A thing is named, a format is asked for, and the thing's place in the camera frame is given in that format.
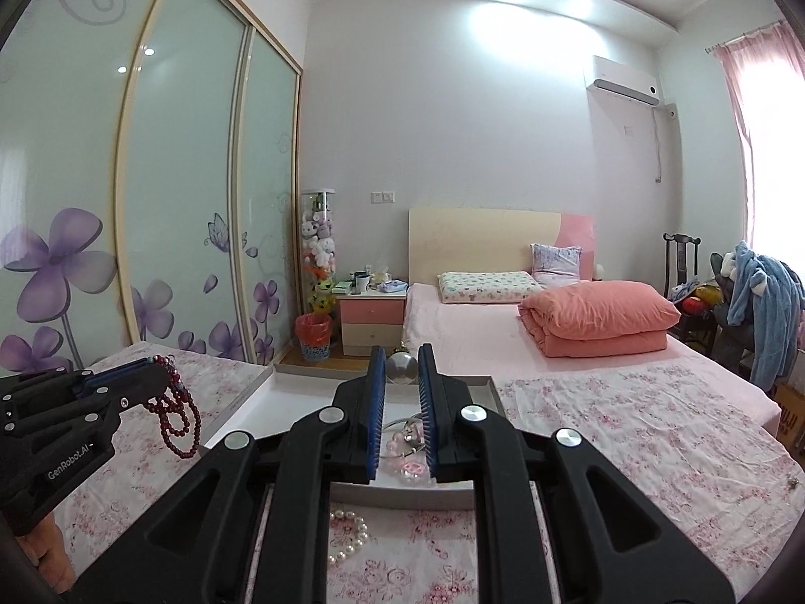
white cup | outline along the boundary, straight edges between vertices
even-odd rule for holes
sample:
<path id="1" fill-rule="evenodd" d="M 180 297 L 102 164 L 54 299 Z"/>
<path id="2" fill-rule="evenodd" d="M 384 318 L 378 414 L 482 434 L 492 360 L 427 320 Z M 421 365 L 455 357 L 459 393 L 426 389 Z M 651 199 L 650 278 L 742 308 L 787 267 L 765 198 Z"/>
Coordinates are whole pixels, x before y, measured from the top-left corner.
<path id="1" fill-rule="evenodd" d="M 355 278 L 355 288 L 357 289 L 358 293 L 365 293 L 369 290 L 369 280 L 370 277 L 356 277 Z"/>

pearl bracelet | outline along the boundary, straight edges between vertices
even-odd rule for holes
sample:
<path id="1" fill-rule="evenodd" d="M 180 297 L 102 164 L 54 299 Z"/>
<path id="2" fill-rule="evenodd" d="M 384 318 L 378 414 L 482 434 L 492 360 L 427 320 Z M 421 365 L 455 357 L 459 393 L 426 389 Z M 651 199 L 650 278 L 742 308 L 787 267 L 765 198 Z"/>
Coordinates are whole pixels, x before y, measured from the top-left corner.
<path id="1" fill-rule="evenodd" d="M 355 511 L 353 510 L 343 511 L 341 509 L 336 509 L 330 513 L 330 519 L 349 520 L 353 524 L 355 536 L 354 539 L 350 539 L 350 542 L 343 546 L 341 550 L 334 552 L 327 557 L 328 565 L 335 565 L 337 563 L 341 563 L 341 561 L 346 561 L 347 557 L 356 553 L 366 544 L 366 542 L 369 540 L 369 528 L 366 526 L 364 519 L 356 515 Z"/>

metal bolt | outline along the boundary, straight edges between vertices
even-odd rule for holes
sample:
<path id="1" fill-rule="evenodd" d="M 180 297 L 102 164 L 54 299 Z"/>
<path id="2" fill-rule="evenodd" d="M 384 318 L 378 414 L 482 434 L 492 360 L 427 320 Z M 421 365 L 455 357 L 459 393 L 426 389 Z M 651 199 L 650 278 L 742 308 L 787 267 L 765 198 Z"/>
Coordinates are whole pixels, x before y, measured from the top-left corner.
<path id="1" fill-rule="evenodd" d="M 319 411 L 319 420 L 326 422 L 327 424 L 341 422 L 343 419 L 344 411 L 341 411 L 341 409 L 338 407 L 327 407 L 326 409 Z"/>
<path id="2" fill-rule="evenodd" d="M 577 447 L 581 445 L 581 434 L 575 429 L 560 429 L 556 432 L 556 440 L 565 447 Z"/>
<path id="3" fill-rule="evenodd" d="M 461 417 L 468 422 L 481 422 L 486 420 L 486 409 L 479 407 L 477 404 L 470 404 L 468 407 L 461 409 Z"/>
<path id="4" fill-rule="evenodd" d="M 224 445 L 228 449 L 243 449 L 249 444 L 249 434 L 245 431 L 233 431 L 224 438 Z"/>

curtain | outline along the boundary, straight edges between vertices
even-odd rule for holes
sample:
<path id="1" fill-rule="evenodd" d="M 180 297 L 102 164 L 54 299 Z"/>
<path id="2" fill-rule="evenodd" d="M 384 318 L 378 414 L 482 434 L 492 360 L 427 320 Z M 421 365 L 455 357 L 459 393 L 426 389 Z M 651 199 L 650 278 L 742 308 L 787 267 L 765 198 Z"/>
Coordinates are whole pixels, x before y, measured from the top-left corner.
<path id="1" fill-rule="evenodd" d="M 785 22 L 714 48 L 746 171 L 746 240 L 805 275 L 805 51 Z"/>

glass wardrobe door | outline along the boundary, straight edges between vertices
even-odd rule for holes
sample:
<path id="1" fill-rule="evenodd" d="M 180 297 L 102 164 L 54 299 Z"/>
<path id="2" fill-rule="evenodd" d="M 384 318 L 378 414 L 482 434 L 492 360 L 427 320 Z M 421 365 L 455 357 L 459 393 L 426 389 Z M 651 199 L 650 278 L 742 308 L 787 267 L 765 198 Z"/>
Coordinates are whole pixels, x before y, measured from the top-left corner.
<path id="1" fill-rule="evenodd" d="M 243 245 L 228 232 L 226 203 L 245 31 L 219 0 L 164 1 L 138 75 L 125 168 L 139 338 L 238 360 L 229 252 Z"/>
<path id="2" fill-rule="evenodd" d="M 291 341 L 296 316 L 293 126 L 296 73 L 255 33 L 240 141 L 240 229 L 246 238 L 243 278 L 257 363 L 266 365 Z"/>
<path id="3" fill-rule="evenodd" d="M 129 343 L 114 245 L 118 120 L 154 0 L 33 0 L 0 50 L 0 374 Z"/>

